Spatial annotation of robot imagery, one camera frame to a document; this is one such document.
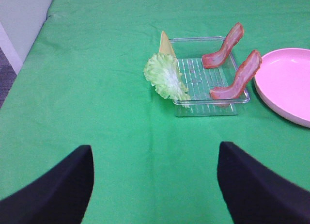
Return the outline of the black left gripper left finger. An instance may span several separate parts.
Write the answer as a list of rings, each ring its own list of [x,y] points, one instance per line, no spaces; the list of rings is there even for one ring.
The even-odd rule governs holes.
[[[81,145],[0,202],[2,224],[80,224],[94,185],[91,146]]]

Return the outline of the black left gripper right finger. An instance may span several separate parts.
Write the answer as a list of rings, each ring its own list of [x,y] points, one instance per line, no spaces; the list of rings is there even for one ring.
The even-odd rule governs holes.
[[[308,224],[310,193],[258,162],[233,142],[221,142],[217,180],[235,224]]]

